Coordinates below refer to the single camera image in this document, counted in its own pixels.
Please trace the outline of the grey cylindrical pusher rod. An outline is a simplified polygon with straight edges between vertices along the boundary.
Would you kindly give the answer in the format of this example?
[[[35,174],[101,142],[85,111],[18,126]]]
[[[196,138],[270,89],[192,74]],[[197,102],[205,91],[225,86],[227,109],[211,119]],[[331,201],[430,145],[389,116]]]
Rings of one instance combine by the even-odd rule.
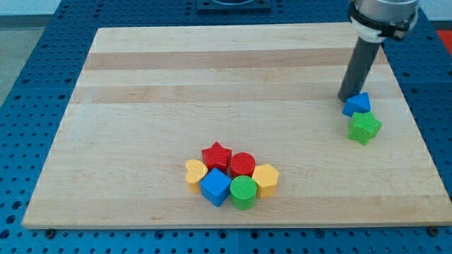
[[[354,97],[361,92],[379,47],[379,43],[367,42],[361,37],[357,39],[338,91],[338,99],[340,101],[346,102],[350,97]]]

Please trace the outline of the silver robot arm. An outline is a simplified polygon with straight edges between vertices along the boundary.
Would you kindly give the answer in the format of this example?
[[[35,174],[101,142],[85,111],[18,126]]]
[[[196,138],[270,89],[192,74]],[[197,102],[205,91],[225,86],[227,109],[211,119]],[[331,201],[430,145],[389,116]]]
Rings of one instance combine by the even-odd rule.
[[[358,38],[338,91],[341,101],[361,92],[382,42],[403,40],[415,27],[418,11],[418,0],[350,1],[349,20]]]

